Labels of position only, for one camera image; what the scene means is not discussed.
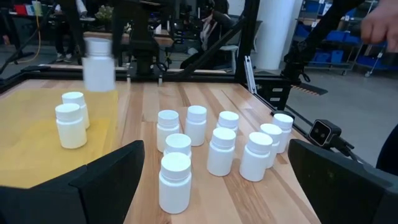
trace person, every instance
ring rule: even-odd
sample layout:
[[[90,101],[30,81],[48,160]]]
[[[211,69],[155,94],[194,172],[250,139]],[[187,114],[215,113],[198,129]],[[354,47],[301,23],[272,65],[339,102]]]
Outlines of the person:
[[[228,17],[229,4],[227,0],[215,0],[214,9],[210,15],[202,20],[203,29],[200,32],[200,49],[181,63],[180,68],[185,69],[190,64],[198,60],[207,49],[215,44],[222,35],[233,26],[233,21]],[[216,60],[207,61],[201,69],[212,69],[216,65]]]
[[[87,14],[87,9],[81,0],[76,0],[76,6],[80,13],[80,16],[85,16]],[[62,9],[60,5],[55,6],[55,14],[61,15]],[[69,36],[69,45],[65,54],[65,50],[63,48],[63,36]],[[69,24],[67,21],[59,21],[55,27],[55,49],[57,50],[57,62],[72,62],[73,52],[75,50],[75,40],[73,38],[72,31],[70,30]]]
[[[361,23],[361,38],[367,44],[387,41],[387,51],[398,53],[398,1],[380,0]],[[398,175],[398,125],[385,141],[376,168]]]
[[[7,34],[6,24],[4,23],[2,17],[0,17],[0,36],[2,36],[5,45],[11,44]]]

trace camera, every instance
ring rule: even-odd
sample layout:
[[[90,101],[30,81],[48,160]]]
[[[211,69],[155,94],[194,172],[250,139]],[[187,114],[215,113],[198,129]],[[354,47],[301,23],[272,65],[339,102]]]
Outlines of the camera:
[[[334,137],[339,137],[340,134],[341,128],[328,120],[318,119],[315,120],[308,136],[314,144],[329,149],[331,148],[332,139]]]

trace blue storage bin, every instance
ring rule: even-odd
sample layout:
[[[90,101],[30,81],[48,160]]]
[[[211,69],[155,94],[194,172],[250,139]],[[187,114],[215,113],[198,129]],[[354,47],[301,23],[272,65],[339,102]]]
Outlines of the blue storage bin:
[[[346,34],[346,32],[334,30],[329,33],[329,35],[326,37],[326,40],[342,42],[344,41]]]
[[[376,60],[377,60],[377,57],[368,57],[368,56],[360,55],[356,59],[356,63],[358,63],[360,65],[367,65],[367,66],[373,67],[373,65],[376,63]],[[374,68],[386,69],[386,68],[388,68],[388,66],[382,65],[381,60],[378,60],[376,65],[374,66]]]
[[[305,3],[305,12],[318,12],[319,10],[319,3],[313,1],[307,1]]]
[[[362,42],[362,40],[360,37],[354,37],[350,34],[346,34],[346,37],[344,38],[344,42],[359,44]]]
[[[316,53],[316,62],[328,62],[330,58],[329,53]]]
[[[351,10],[350,12],[347,12],[346,16],[349,16],[351,18],[354,17],[354,14],[355,14],[355,9]]]
[[[308,37],[311,30],[311,26],[305,26],[303,24],[297,25],[295,35],[300,37]]]
[[[331,51],[331,63],[341,63],[343,59],[344,51],[343,50],[332,50]]]
[[[330,54],[327,52],[316,52],[314,57],[312,58],[312,63],[317,63],[317,62],[329,62],[330,61]]]

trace human hand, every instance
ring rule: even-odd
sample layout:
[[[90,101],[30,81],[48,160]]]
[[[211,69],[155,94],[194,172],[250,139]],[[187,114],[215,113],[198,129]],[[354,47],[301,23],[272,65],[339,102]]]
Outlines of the human hand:
[[[361,38],[365,44],[387,40],[387,51],[398,52],[398,2],[380,0],[379,5],[361,23]]]
[[[8,38],[7,35],[3,35],[2,39],[4,40],[4,44],[5,45],[10,45],[10,39]]]

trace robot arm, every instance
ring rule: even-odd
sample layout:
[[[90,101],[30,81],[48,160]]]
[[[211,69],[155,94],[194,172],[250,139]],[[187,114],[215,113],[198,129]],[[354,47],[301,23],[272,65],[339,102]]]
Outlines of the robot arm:
[[[309,82],[309,77],[304,73],[304,66],[312,59],[321,41],[327,37],[330,31],[337,28],[341,18],[363,2],[365,0],[334,0],[328,12],[308,37],[294,46],[284,57],[286,66],[281,75],[293,81],[300,81],[300,75],[303,75],[304,79]]]

